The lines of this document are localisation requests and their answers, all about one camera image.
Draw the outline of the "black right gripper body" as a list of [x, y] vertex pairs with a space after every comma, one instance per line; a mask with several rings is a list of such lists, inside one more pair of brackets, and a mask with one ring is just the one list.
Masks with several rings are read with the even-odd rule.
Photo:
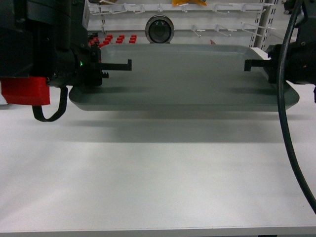
[[[269, 82], [275, 84], [277, 80], [277, 64], [281, 45], [270, 45], [266, 50], [271, 58], [272, 66], [266, 67]], [[316, 43], [311, 42], [305, 46], [296, 47], [291, 43], [287, 52], [284, 79], [294, 84], [316, 83]]]

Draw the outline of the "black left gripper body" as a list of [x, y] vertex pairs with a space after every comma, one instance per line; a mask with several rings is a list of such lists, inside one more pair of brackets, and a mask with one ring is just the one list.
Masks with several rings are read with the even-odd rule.
[[71, 44], [68, 51], [57, 51], [57, 65], [48, 78], [47, 85], [53, 87], [101, 86], [101, 51], [97, 46], [78, 46]]

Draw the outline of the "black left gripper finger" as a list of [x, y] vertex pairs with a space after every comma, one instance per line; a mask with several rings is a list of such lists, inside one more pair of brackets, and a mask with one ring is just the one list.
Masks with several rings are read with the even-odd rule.
[[100, 77], [101, 77], [102, 79], [108, 79], [108, 78], [109, 78], [109, 73], [107, 73], [107, 72], [102, 72], [102, 71], [101, 71]]
[[126, 64], [100, 63], [100, 69], [107, 70], [107, 71], [131, 71], [132, 70], [132, 60], [128, 59]]

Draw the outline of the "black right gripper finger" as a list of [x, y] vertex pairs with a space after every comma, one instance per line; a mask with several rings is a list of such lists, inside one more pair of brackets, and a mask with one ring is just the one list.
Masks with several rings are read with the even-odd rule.
[[250, 72], [252, 67], [267, 67], [269, 60], [247, 59], [244, 62], [244, 71]]

